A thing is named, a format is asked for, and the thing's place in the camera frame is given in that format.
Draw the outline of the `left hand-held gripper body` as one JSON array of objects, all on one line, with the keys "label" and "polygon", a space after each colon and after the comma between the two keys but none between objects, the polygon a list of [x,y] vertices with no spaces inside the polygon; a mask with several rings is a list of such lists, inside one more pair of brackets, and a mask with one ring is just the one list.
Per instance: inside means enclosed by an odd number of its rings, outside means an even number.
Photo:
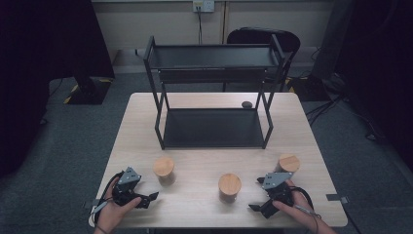
[{"label": "left hand-held gripper body", "polygon": [[117,205],[124,206],[138,197],[134,189],[140,182],[141,175],[132,167],[127,167],[124,171],[118,173],[117,177],[118,181],[112,189],[112,198]]}]

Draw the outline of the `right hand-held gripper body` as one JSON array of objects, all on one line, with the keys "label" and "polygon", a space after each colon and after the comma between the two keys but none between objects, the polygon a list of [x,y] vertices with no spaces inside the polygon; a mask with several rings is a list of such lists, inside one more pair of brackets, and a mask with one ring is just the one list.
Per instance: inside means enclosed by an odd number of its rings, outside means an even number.
[{"label": "right hand-held gripper body", "polygon": [[269,200],[261,206],[260,212],[266,218],[274,215],[278,209],[273,206],[274,201],[292,205],[292,193],[286,183],[292,177],[292,173],[267,173],[262,182],[262,188],[268,193]]}]

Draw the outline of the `glass jar with beige contents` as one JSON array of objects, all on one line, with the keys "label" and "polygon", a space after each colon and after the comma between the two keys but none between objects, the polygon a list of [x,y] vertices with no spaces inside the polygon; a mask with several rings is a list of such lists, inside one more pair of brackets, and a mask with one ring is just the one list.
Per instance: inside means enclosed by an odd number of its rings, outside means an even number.
[{"label": "glass jar with beige contents", "polygon": [[160,157],[153,165],[153,172],[163,186],[169,186],[175,182],[174,161],[170,157]]}]

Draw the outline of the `glass jar with brown contents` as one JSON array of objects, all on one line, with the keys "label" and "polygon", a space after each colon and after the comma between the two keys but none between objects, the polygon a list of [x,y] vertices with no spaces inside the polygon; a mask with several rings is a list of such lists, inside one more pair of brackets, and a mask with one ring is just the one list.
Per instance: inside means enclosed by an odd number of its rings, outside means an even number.
[{"label": "glass jar with brown contents", "polygon": [[299,170],[300,166],[300,160],[296,155],[284,153],[279,157],[275,171],[282,173],[295,173]]}]

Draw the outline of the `glass jar with red contents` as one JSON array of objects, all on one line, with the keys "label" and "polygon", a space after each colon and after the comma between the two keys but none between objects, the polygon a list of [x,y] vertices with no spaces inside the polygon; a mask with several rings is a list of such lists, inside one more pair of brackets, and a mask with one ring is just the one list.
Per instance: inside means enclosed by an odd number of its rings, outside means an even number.
[{"label": "glass jar with red contents", "polygon": [[222,175],[218,180],[219,198],[222,202],[234,203],[241,188],[242,182],[235,174]]}]

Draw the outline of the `black metal two-tier shelf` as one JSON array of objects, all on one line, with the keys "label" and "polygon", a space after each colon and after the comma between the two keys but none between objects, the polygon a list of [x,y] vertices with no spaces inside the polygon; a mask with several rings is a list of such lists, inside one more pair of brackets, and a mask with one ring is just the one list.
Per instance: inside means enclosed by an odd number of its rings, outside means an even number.
[{"label": "black metal two-tier shelf", "polygon": [[165,89],[155,87],[157,72],[167,84],[222,83],[223,45],[158,45],[150,38],[143,57],[157,116],[155,132],[163,149],[207,147],[265,148],[274,124],[270,114],[275,93],[257,91],[252,108],[170,107]]}]

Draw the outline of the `person's right hand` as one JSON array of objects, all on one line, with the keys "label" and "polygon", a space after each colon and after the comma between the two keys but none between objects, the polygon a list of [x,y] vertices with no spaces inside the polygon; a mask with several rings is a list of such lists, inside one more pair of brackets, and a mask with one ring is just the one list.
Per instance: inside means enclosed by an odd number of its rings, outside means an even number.
[{"label": "person's right hand", "polygon": [[297,190],[291,192],[293,206],[286,205],[281,201],[274,201],[273,206],[278,210],[290,215],[295,221],[317,233],[321,228],[319,218],[314,215],[314,210],[309,205],[305,196]]}]

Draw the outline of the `person's left hand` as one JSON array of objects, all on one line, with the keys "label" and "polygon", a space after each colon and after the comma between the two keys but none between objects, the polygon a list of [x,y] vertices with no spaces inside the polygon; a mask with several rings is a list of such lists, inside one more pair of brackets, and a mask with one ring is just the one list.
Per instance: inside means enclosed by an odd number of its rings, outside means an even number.
[{"label": "person's left hand", "polygon": [[141,201],[141,198],[137,197],[124,206],[119,206],[114,203],[111,199],[112,189],[117,181],[118,178],[115,177],[104,194],[104,200],[107,204],[100,211],[99,218],[94,229],[99,228],[112,233],[113,230],[121,223],[124,216],[128,212],[132,211]]}]

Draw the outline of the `black floor plate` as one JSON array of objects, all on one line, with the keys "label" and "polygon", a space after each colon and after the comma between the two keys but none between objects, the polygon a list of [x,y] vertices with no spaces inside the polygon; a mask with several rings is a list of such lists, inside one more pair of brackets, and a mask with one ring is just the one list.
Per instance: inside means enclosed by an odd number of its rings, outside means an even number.
[{"label": "black floor plate", "polygon": [[301,101],[327,101],[329,96],[321,80],[317,78],[290,78],[287,89]]}]

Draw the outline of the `black stand base striped tape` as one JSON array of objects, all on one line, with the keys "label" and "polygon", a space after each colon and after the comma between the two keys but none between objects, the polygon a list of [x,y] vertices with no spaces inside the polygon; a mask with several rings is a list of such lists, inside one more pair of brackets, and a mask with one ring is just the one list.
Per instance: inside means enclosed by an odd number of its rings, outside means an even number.
[{"label": "black stand base striped tape", "polygon": [[102,104],[112,84],[110,78],[91,78],[87,86],[76,84],[64,104]]}]

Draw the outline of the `black chair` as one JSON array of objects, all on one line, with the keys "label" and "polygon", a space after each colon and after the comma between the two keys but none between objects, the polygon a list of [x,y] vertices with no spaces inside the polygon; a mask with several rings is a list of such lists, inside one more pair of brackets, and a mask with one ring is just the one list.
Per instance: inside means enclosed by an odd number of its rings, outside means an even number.
[{"label": "black chair", "polygon": [[258,27],[235,29],[227,36],[221,75],[222,91],[230,83],[254,83],[261,92],[280,91],[292,59],[301,46],[300,39],[289,31]]}]

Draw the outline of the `black curtain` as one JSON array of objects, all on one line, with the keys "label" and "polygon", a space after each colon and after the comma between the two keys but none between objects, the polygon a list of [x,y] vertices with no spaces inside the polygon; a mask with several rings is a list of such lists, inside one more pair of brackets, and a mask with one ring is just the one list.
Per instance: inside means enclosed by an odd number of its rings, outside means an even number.
[{"label": "black curtain", "polygon": [[0,178],[25,160],[52,80],[113,76],[92,0],[0,0]]},{"label": "black curtain", "polygon": [[413,172],[413,0],[355,0],[336,70]]}]

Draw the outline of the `grey upright stand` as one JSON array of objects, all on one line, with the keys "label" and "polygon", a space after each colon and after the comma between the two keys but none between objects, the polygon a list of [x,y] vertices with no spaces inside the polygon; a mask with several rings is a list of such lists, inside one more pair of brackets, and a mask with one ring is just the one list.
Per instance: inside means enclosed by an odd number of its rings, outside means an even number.
[{"label": "grey upright stand", "polygon": [[334,0],[319,54],[311,75],[328,80],[339,58],[356,0]]}]

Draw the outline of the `white wall outlet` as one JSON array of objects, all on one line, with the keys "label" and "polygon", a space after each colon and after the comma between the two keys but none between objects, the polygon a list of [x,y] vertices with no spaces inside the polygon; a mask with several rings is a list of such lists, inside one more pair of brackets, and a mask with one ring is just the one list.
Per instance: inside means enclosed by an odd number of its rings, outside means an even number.
[{"label": "white wall outlet", "polygon": [[194,0],[193,11],[195,13],[213,13],[215,10],[214,0]]}]

